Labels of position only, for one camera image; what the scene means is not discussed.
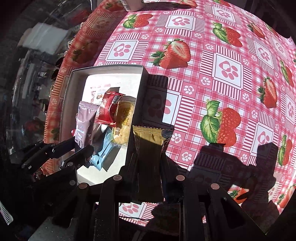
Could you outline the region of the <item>pink snack stick packet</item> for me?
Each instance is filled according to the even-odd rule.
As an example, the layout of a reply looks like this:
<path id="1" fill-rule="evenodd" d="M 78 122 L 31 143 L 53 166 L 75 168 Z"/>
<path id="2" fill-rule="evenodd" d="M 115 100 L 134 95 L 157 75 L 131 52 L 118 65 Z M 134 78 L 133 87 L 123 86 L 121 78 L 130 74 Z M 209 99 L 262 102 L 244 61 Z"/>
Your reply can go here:
<path id="1" fill-rule="evenodd" d="M 79 102 L 74 137 L 76 144 L 81 149 L 92 143 L 93 125 L 97 110 L 96 104 Z"/>

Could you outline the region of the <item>red foil candy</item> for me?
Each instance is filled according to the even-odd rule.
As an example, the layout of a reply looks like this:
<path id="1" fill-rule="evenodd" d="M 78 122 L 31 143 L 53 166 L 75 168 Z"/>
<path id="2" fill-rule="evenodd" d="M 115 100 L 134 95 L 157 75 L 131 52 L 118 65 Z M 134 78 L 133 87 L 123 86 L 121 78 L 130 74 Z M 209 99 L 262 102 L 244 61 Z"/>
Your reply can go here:
<path id="1" fill-rule="evenodd" d="M 95 118 L 95 120 L 99 124 L 115 127 L 115 114 L 117 111 L 118 102 L 123 96 L 124 94 L 118 92 L 105 93 L 103 100 L 98 108 L 97 117 Z"/>

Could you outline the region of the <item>gold snack packet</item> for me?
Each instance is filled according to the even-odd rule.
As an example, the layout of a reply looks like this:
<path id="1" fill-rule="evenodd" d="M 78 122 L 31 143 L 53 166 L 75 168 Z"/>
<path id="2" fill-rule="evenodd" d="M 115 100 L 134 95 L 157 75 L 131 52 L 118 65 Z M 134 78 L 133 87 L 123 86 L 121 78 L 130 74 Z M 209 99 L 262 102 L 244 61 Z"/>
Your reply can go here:
<path id="1" fill-rule="evenodd" d="M 133 126 L 132 130 L 137 152 L 137 199 L 140 202 L 162 202 L 159 166 L 164 146 L 172 137 L 173 130 L 145 126 Z"/>

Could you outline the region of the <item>white snack packet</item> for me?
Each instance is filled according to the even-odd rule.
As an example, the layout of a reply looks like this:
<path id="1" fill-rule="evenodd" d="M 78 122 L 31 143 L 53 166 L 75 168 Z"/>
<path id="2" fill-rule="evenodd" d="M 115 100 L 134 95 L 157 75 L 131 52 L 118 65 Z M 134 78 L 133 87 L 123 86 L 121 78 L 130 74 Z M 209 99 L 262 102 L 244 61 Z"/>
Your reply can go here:
<path id="1" fill-rule="evenodd" d="M 107 92 L 119 92 L 120 87 L 111 87 L 111 88 L 100 88 L 96 90 L 92 90 L 91 92 L 91 100 L 90 102 L 96 105 L 100 105 L 105 93 Z"/>

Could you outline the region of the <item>light blue snack packet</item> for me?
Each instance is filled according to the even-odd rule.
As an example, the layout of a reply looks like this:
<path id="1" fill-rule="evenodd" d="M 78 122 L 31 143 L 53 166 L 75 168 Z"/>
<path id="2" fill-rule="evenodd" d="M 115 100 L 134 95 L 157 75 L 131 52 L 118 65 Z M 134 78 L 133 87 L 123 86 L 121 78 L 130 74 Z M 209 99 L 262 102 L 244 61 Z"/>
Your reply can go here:
<path id="1" fill-rule="evenodd" d="M 108 171 L 121 148 L 113 140 L 112 129 L 108 127 L 98 140 L 93 141 L 92 145 L 94 154 L 90 158 L 90 164 L 99 171 L 102 169 Z"/>

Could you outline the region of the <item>yellow rice cracker packet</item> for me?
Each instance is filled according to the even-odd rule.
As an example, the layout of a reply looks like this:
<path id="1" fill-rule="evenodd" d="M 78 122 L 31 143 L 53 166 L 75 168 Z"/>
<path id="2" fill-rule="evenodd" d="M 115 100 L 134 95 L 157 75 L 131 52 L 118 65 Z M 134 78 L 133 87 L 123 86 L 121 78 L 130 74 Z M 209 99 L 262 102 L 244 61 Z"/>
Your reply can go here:
<path id="1" fill-rule="evenodd" d="M 118 103 L 115 114 L 116 126 L 112 128 L 113 142 L 118 145 L 128 144 L 135 101 L 132 96 L 123 96 Z"/>

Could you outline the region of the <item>white cardboard box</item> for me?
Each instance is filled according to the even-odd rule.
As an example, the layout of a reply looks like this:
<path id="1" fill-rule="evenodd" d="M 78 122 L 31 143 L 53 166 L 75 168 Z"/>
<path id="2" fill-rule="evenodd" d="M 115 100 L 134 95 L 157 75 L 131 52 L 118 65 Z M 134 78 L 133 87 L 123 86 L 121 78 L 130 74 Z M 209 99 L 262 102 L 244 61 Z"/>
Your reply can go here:
<path id="1" fill-rule="evenodd" d="M 148 72 L 141 65 L 74 70 L 62 107 L 60 139 L 74 137 L 75 150 L 94 148 L 77 170 L 78 182 L 99 184 L 119 173 L 133 153 L 132 127 L 140 122 Z"/>

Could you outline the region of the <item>pink strawberry tablecloth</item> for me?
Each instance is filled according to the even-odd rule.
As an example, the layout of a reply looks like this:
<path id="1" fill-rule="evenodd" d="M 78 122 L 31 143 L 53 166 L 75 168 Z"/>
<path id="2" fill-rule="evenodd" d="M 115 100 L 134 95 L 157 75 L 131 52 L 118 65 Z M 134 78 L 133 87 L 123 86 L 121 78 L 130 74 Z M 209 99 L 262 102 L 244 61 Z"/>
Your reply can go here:
<path id="1" fill-rule="evenodd" d="M 51 93 L 44 140 L 59 141 L 70 74 L 142 65 L 144 123 L 173 126 L 168 156 L 217 181 L 267 230 L 295 192 L 295 44 L 225 1 L 128 13 L 103 1 L 82 24 Z"/>

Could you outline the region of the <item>white plastic bottle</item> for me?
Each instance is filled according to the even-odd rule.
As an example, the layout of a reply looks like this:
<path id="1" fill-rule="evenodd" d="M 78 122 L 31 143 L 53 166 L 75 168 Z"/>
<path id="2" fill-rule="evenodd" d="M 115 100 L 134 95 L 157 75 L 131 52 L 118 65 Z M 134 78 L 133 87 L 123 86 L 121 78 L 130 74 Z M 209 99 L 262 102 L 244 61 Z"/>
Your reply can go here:
<path id="1" fill-rule="evenodd" d="M 120 2 L 128 12 L 136 12 L 144 7 L 142 0 L 120 0 Z"/>

